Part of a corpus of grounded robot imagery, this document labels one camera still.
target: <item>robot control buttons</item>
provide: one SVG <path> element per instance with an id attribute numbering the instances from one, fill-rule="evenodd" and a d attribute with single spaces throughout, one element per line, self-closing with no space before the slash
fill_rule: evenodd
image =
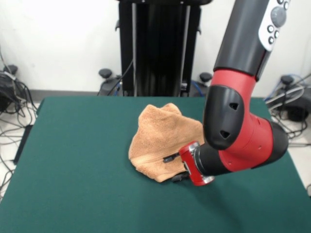
<path id="1" fill-rule="evenodd" d="M 280 29 L 286 23 L 287 10 L 291 0 L 268 0 L 265 13 L 258 30 L 262 46 L 271 52 L 280 36 Z"/>
<path id="2" fill-rule="evenodd" d="M 271 44 L 273 44 L 273 42 L 274 42 L 274 38 L 272 36 L 270 36 L 269 37 L 269 44 L 271 45 Z"/>
<path id="3" fill-rule="evenodd" d="M 271 12 L 271 20 L 277 28 L 282 27 L 286 21 L 285 9 L 279 6 L 275 7 Z"/>
<path id="4" fill-rule="evenodd" d="M 268 26 L 268 32 L 272 33 L 274 31 L 274 27 L 272 25 Z"/>
<path id="5" fill-rule="evenodd" d="M 288 9 L 288 6 L 289 6 L 289 3 L 288 3 L 288 2 L 284 3 L 284 9 L 285 9 L 285 10 Z"/>
<path id="6" fill-rule="evenodd" d="M 280 33 L 279 33 L 278 31 L 276 31 L 276 32 L 274 33 L 275 39 L 277 39 L 279 35 L 280 35 Z"/>

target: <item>white button panel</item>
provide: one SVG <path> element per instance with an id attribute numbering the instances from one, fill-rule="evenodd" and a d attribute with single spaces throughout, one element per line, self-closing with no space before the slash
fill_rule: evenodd
<path id="1" fill-rule="evenodd" d="M 283 7 L 288 9 L 291 0 L 270 0 L 263 16 L 261 26 L 259 28 L 258 34 L 259 39 L 264 48 L 267 51 L 272 51 L 276 39 L 279 36 L 280 28 L 276 27 L 271 20 L 271 12 L 276 7 Z"/>

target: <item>cable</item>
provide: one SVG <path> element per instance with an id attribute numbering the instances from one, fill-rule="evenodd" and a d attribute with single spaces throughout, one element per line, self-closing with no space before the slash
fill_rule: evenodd
<path id="1" fill-rule="evenodd" d="M 17 124 L 12 123 L 12 122 L 10 122 L 10 121 L 3 120 L 3 119 L 1 119 L 1 118 L 0 118 L 0 121 L 3 121 L 3 122 L 8 123 L 8 124 L 10 124 L 10 125 L 14 125 L 14 126 L 18 126 L 18 127 L 20 126 L 20 125 L 17 125 Z"/>
<path id="2" fill-rule="evenodd" d="M 21 136 L 21 135 L 10 135 L 9 137 L 23 137 L 23 136 Z"/>
<path id="3" fill-rule="evenodd" d="M 274 87 L 274 89 L 272 90 L 272 92 L 264 99 L 264 101 L 267 101 L 270 99 L 270 97 L 273 95 L 273 93 L 275 93 L 277 91 L 278 86 L 281 84 L 281 81 L 279 81 L 277 83 L 277 85 Z"/>
<path id="4" fill-rule="evenodd" d="M 10 132 L 10 131 L 15 131 L 15 130 L 20 130 L 20 129 L 22 129 L 22 128 L 24 128 L 24 127 L 19 127 L 19 128 L 15 128 L 15 129 L 5 130 L 5 131 L 3 131 L 2 133 L 0 133 L 0 136 L 2 136 L 2 135 L 4 135 L 4 134 L 6 134 L 7 132 Z"/>
<path id="5" fill-rule="evenodd" d="M 281 125 L 284 128 L 284 130 L 285 130 L 289 140 L 292 140 L 292 139 L 294 139 L 296 137 L 299 137 L 308 128 L 308 123 L 306 122 L 304 117 L 302 117 L 302 120 L 301 120 L 301 129 L 300 130 L 292 130 L 292 129 L 290 129 L 284 123 L 282 123 L 280 121 L 280 119 L 278 118 L 278 116 L 276 116 L 276 115 L 272 115 L 272 117 L 274 117 L 276 120 L 278 120 L 278 124 Z"/>
<path id="6" fill-rule="evenodd" d="M 2 189 L 11 181 L 12 176 L 13 176 L 13 171 L 15 171 L 15 169 L 11 171 L 11 177 L 10 177 L 7 181 L 5 181 L 5 180 L 6 180 L 6 176 L 10 173 L 10 171 L 8 171 L 8 172 L 4 175 L 4 179 L 3 179 L 2 185 L 0 186 L 0 193 L 5 192 L 5 190 L 3 191 Z"/>
<path id="7" fill-rule="evenodd" d="M 31 93 L 30 93 L 30 90 L 29 90 L 28 86 L 26 86 L 26 84 L 23 83 L 23 82 L 21 82 L 21 81 L 16 81 L 16 82 L 17 82 L 18 84 L 24 86 L 24 93 L 25 93 L 26 98 L 29 97 L 30 104 L 33 106 L 33 108 L 34 108 L 36 111 L 38 111 L 37 107 L 36 107 L 35 104 L 34 104 L 33 97 L 32 97 L 32 95 L 31 95 Z"/>
<path id="8" fill-rule="evenodd" d="M 115 93 L 113 93 L 114 96 L 118 95 L 120 86 L 121 86 L 121 84 L 119 83 L 118 86 L 117 86 L 117 89 L 116 89 Z"/>
<path id="9" fill-rule="evenodd" d="M 305 80 L 301 76 L 299 76 L 297 74 L 286 74 L 286 76 L 292 76 L 292 77 L 299 78 L 300 82 L 303 82 L 304 84 L 306 84 Z"/>
<path id="10" fill-rule="evenodd" d="M 289 147 L 309 147 L 311 143 L 290 143 Z"/>
<path id="11" fill-rule="evenodd" d="M 0 145 L 1 146 L 7 146 L 7 145 L 11 145 L 11 144 L 13 144 L 13 143 L 17 143 L 17 142 L 20 142 L 21 140 L 17 140 L 17 141 L 12 141 L 12 142 L 8 142 L 8 143 L 0 143 Z"/>
<path id="12" fill-rule="evenodd" d="M 286 95 L 288 95 L 288 94 L 290 94 L 290 93 L 293 93 L 293 92 L 296 92 L 296 91 L 300 91 L 300 90 L 302 90 L 302 89 L 306 89 L 306 88 L 311 88 L 311 86 L 306 86 L 306 87 L 299 86 L 299 87 L 290 89 L 290 90 L 288 90 L 288 91 L 286 92 Z M 266 101 L 266 104 L 271 103 L 271 102 L 273 102 L 273 101 L 276 101 L 276 100 L 278 100 L 279 98 L 281 98 L 281 97 L 283 97 L 283 96 L 285 96 L 285 93 L 279 94 L 279 95 L 275 96 L 274 98 L 272 98 L 272 99 Z"/>
<path id="13" fill-rule="evenodd" d="M 297 95 L 297 96 L 291 98 L 290 100 L 286 100 L 286 101 L 284 101 L 283 103 L 278 103 L 278 104 L 276 104 L 276 105 L 273 105 L 272 107 L 269 108 L 269 110 L 271 111 L 271 110 L 273 110 L 273 109 L 275 109 L 275 108 L 278 108 L 278 107 L 280 107 L 280 106 L 284 106 L 284 105 L 287 104 L 287 103 L 294 102 L 295 100 L 297 100 L 297 99 L 299 99 L 300 97 L 302 97 L 302 95 L 303 95 L 304 93 L 305 93 L 305 88 L 302 89 L 302 91 L 301 91 L 301 93 L 300 93 L 299 95 Z"/>
<path id="14" fill-rule="evenodd" d="M 15 143 L 15 145 L 18 147 L 18 144 L 17 144 L 17 142 L 15 141 L 15 140 L 13 140 L 10 136 L 7 136 L 7 135 L 5 135 L 8 139 L 10 139 L 13 143 Z"/>
<path id="15" fill-rule="evenodd" d="M 283 114 L 283 111 L 285 110 L 286 95 L 287 95 L 287 93 L 285 92 L 285 96 L 284 96 L 283 101 L 282 101 L 282 108 L 278 112 L 278 116 L 279 116 L 278 123 L 282 120 L 282 114 Z"/>
<path id="16" fill-rule="evenodd" d="M 130 70 L 131 66 L 133 65 L 133 60 L 131 61 L 131 63 L 129 64 L 128 68 L 126 69 L 126 71 L 122 74 L 122 76 L 120 77 L 119 81 L 113 86 L 113 88 L 108 92 L 108 96 L 111 94 L 111 92 L 116 88 L 116 86 L 118 84 L 120 84 L 120 82 L 122 81 L 122 79 L 124 78 L 124 76 L 127 74 L 127 72 Z M 102 83 L 98 93 L 97 93 L 97 96 L 99 96 L 100 92 L 101 92 L 101 89 L 103 87 L 104 83 Z"/>
<path id="17" fill-rule="evenodd" d="M 12 162 L 13 160 L 4 160 L 5 162 Z M 0 163 L 2 163 L 1 161 L 0 161 Z"/>
<path id="18" fill-rule="evenodd" d="M 290 87 L 293 87 L 293 86 L 295 86 L 295 85 L 297 85 L 297 84 L 299 84 L 299 83 L 301 83 L 301 82 L 304 82 L 306 79 L 308 79 L 308 78 L 310 78 L 310 77 L 311 77 L 311 73 L 308 74 L 307 76 L 305 76 L 304 78 L 302 78 L 301 80 L 299 80 L 299 81 L 293 83 L 292 85 L 290 85 Z"/>
<path id="19" fill-rule="evenodd" d="M 203 95 L 199 85 L 195 81 L 193 81 L 193 80 L 191 80 L 191 84 L 195 87 L 195 89 L 197 89 L 197 91 L 199 92 L 200 96 L 203 97 L 204 95 Z"/>

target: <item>green felt surface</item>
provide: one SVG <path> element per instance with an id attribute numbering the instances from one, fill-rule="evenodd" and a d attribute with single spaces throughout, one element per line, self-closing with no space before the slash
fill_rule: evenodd
<path id="1" fill-rule="evenodd" d="M 0 204 L 1 233 L 293 233 L 311 201 L 289 154 L 211 185 L 156 183 L 127 153 L 147 104 L 202 120 L 203 98 L 47 98 Z M 264 103 L 251 110 L 269 118 Z"/>

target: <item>brown towel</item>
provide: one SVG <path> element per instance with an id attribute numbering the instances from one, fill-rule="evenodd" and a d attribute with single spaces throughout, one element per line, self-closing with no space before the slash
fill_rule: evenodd
<path id="1" fill-rule="evenodd" d="M 129 159 L 137 171 L 163 182 L 185 171 L 180 157 L 166 164 L 163 158 L 178 152 L 191 141 L 204 143 L 201 122 L 182 116 L 172 103 L 162 108 L 148 105 L 139 116 Z"/>

